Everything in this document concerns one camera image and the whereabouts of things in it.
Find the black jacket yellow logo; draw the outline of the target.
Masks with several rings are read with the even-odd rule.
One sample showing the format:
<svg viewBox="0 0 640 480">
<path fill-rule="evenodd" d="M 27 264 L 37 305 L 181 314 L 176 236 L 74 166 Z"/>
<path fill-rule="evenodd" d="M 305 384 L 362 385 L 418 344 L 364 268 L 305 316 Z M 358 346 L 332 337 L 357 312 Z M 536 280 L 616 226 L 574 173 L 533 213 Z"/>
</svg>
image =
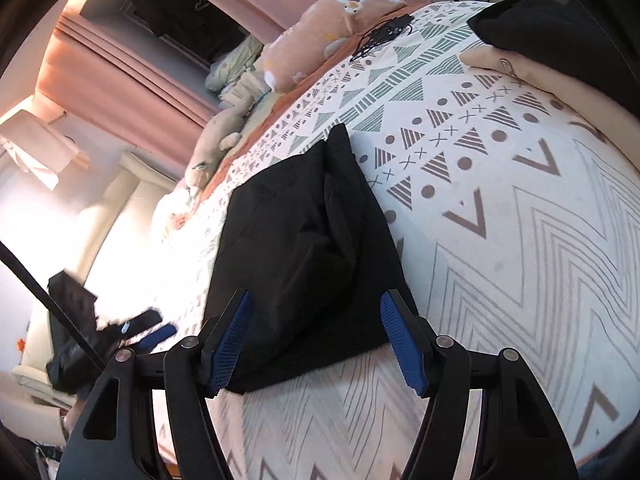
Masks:
<svg viewBox="0 0 640 480">
<path fill-rule="evenodd" d="M 338 124 L 231 194 L 205 315 L 246 289 L 254 315 L 228 390 L 244 394 L 381 347 L 381 299 L 416 308 L 385 214 Z"/>
</svg>

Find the cream padded headboard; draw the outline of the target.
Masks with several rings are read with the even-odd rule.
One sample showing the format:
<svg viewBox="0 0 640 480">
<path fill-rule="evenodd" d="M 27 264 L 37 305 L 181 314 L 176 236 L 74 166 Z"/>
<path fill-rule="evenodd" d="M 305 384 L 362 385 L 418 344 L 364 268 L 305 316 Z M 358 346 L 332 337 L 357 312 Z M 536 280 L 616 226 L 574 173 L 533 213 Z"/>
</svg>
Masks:
<svg viewBox="0 0 640 480">
<path fill-rule="evenodd" d="M 96 295 L 99 327 L 125 321 L 150 306 L 140 289 L 151 269 L 152 219 L 157 204 L 175 187 L 170 177 L 125 152 L 101 199 L 78 214 L 78 237 L 65 271 Z M 21 363 L 11 374 L 36 403 L 71 408 L 75 398 L 50 385 L 46 365 L 53 355 L 49 313 L 40 307 L 32 311 Z"/>
</svg>

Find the patterned white bedspread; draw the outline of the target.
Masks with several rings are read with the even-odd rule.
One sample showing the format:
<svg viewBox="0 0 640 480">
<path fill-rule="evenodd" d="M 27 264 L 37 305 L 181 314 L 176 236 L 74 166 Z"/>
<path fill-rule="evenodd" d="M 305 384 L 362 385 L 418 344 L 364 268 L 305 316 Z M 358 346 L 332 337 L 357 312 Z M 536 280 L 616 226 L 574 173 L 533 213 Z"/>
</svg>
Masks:
<svg viewBox="0 0 640 480">
<path fill-rule="evenodd" d="M 100 319 L 155 308 L 196 333 L 232 191 L 341 122 L 420 313 L 471 350 L 518 350 L 576 462 L 602 451 L 639 411 L 638 171 L 556 96 L 462 64 L 479 10 L 417 10 L 247 136 L 202 200 L 178 186 L 147 237 L 108 240 L 86 281 Z"/>
</svg>

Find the hanging cream garment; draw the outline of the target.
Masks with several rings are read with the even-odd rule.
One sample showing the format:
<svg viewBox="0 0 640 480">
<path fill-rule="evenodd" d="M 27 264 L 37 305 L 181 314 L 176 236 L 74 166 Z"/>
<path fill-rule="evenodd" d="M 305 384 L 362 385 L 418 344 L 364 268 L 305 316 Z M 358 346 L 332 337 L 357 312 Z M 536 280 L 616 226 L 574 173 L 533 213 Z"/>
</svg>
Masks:
<svg viewBox="0 0 640 480">
<path fill-rule="evenodd" d="M 28 110 L 19 110 L 1 124 L 1 146 L 23 172 L 53 191 L 70 165 L 90 167 L 90 158 L 67 136 Z"/>
</svg>

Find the beige plush animal toy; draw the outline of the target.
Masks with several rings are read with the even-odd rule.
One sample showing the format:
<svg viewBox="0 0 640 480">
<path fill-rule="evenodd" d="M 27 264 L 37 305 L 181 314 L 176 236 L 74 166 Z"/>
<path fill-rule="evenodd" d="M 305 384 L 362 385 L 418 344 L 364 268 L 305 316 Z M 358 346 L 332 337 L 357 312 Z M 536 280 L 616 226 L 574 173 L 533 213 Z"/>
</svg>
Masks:
<svg viewBox="0 0 640 480">
<path fill-rule="evenodd" d="M 246 96 L 219 112 L 204 127 L 183 178 L 192 196 L 204 190 L 224 156 L 241 141 L 241 129 L 254 102 L 252 96 Z"/>
</svg>

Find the left pink curtain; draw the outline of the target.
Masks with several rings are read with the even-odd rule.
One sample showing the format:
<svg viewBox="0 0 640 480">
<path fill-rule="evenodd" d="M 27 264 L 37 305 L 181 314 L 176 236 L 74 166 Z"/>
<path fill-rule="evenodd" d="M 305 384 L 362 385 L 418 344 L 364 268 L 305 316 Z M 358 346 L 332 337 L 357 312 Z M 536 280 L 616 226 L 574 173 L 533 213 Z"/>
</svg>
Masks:
<svg viewBox="0 0 640 480">
<path fill-rule="evenodd" d="M 70 114 L 182 168 L 215 113 L 166 70 L 70 11 L 54 26 L 37 90 Z"/>
</svg>

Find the folded beige garment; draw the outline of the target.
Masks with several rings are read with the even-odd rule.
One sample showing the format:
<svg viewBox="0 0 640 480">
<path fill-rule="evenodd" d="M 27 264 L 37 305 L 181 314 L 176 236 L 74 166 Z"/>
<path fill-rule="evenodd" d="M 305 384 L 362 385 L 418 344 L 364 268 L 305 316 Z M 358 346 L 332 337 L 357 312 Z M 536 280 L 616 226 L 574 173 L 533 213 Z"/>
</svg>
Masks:
<svg viewBox="0 0 640 480">
<path fill-rule="evenodd" d="M 602 132 L 639 169 L 639 119 L 599 90 L 515 52 L 481 46 L 466 50 L 461 62 L 487 68 L 556 96 Z"/>
</svg>

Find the green floral pillow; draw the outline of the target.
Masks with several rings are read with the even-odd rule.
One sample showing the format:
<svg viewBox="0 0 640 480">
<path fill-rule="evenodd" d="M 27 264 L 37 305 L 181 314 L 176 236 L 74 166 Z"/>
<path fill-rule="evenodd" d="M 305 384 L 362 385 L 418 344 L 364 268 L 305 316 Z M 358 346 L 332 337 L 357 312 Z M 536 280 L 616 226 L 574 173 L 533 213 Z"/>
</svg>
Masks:
<svg viewBox="0 0 640 480">
<path fill-rule="evenodd" d="M 264 45 L 256 37 L 248 35 L 229 53 L 213 62 L 205 78 L 205 89 L 219 94 L 254 65 L 263 48 Z"/>
</svg>

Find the pink plush animal pillow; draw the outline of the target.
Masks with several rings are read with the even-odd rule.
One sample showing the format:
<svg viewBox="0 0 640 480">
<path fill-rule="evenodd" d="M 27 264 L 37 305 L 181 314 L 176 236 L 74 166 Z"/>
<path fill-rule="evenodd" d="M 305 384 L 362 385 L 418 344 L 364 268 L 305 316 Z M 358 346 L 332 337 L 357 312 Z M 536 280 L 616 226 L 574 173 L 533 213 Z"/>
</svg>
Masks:
<svg viewBox="0 0 640 480">
<path fill-rule="evenodd" d="M 262 51 L 262 71 L 277 93 L 294 89 L 352 36 L 403 8 L 402 0 L 318 0 Z"/>
</svg>

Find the folded black garment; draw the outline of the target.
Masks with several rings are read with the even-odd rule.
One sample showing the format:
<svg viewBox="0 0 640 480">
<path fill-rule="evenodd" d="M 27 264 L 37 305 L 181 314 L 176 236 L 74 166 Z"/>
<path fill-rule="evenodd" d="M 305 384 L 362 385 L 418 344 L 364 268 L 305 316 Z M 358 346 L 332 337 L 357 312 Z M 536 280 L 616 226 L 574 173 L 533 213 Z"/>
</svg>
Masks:
<svg viewBox="0 0 640 480">
<path fill-rule="evenodd" d="M 468 25 L 485 44 L 516 52 L 599 90 L 639 114 L 639 83 L 614 42 L 577 1 L 504 0 Z"/>
</svg>

